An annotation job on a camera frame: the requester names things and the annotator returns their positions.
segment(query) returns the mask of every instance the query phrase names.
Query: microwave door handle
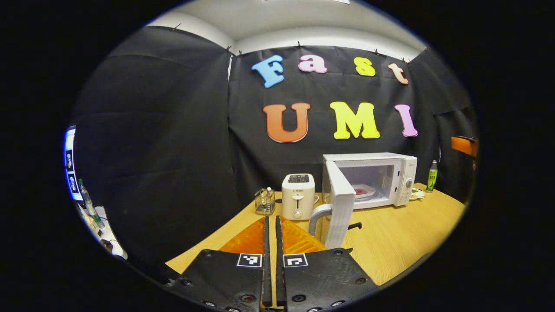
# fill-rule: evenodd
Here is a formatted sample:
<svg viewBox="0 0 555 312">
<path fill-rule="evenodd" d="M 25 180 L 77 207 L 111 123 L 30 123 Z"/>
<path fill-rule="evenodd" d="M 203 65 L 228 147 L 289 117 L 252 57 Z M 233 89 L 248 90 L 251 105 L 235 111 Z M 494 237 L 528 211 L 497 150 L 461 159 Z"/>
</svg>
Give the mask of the microwave door handle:
<svg viewBox="0 0 555 312">
<path fill-rule="evenodd" d="M 316 232 L 316 222 L 325 215 L 331 214 L 331 204 L 319 205 L 310 214 L 309 234 L 314 236 Z"/>
</svg>

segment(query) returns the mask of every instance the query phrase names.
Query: black backdrop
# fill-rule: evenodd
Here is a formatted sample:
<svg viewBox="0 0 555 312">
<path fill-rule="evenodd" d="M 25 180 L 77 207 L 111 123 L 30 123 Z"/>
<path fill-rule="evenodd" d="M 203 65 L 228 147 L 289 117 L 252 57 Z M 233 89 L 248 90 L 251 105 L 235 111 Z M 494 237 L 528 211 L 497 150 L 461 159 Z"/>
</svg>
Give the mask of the black backdrop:
<svg viewBox="0 0 555 312">
<path fill-rule="evenodd" d="M 280 55 L 284 80 L 270 88 L 251 67 L 273 55 Z M 315 54 L 325 60 L 327 72 L 303 72 L 298 65 L 303 55 Z M 361 76 L 353 59 L 364 57 L 376 69 L 373 77 Z M 387 66 L 403 69 L 408 85 L 401 84 Z M 335 112 L 330 103 L 347 103 L 356 113 L 359 104 L 374 105 L 377 139 L 361 136 L 338 140 Z M 278 143 L 266 133 L 263 108 L 283 104 L 283 128 L 294 130 L 294 103 L 309 103 L 308 132 L 294 143 Z M 411 107 L 416 137 L 404 137 L 397 104 Z M 342 47 L 274 48 L 234 57 L 229 79 L 229 128 L 233 149 L 239 203 L 247 205 L 259 188 L 280 189 L 289 173 L 310 173 L 321 191 L 322 154 L 393 152 L 418 157 L 416 182 L 426 184 L 433 159 L 439 160 L 436 188 L 460 200 L 466 200 L 472 179 L 472 163 L 451 149 L 451 136 L 476 136 L 471 129 L 470 101 L 451 71 L 437 58 L 424 51 L 412 62 L 377 55 L 369 51 Z"/>
<path fill-rule="evenodd" d="M 199 36 L 145 27 L 82 91 L 76 170 L 132 263 L 155 272 L 236 214 L 223 135 L 230 56 Z"/>
</svg>

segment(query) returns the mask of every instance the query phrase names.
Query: white microwave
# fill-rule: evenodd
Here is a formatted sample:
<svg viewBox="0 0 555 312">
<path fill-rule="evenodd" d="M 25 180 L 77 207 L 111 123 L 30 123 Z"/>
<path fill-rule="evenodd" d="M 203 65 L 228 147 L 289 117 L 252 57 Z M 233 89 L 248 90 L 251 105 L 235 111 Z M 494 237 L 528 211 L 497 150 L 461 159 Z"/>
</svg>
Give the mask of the white microwave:
<svg viewBox="0 0 555 312">
<path fill-rule="evenodd" d="M 416 176 L 417 158 L 394 153 L 323 155 L 322 199 L 311 214 L 309 233 L 316 221 L 331 215 L 328 249 L 339 248 L 355 209 L 408 203 Z"/>
</svg>

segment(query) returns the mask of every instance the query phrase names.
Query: metal utensil holder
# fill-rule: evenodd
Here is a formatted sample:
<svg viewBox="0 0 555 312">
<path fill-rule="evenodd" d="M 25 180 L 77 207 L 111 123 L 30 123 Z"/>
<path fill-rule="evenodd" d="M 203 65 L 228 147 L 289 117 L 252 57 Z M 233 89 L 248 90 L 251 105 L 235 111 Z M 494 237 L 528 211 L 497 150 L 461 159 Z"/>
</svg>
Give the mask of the metal utensil holder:
<svg viewBox="0 0 555 312">
<path fill-rule="evenodd" d="M 257 214 L 270 215 L 276 208 L 276 196 L 273 189 L 259 189 L 254 194 L 254 207 Z"/>
</svg>

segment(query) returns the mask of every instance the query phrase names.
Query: toaster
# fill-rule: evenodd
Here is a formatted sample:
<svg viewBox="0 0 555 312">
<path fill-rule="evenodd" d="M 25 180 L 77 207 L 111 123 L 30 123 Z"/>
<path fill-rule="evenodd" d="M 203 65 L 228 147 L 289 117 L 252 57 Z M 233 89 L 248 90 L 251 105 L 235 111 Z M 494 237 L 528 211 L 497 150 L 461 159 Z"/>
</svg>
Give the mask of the toaster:
<svg viewBox="0 0 555 312">
<path fill-rule="evenodd" d="M 281 184 L 281 215 L 292 221 L 309 220 L 314 210 L 314 191 L 311 174 L 288 174 Z"/>
</svg>

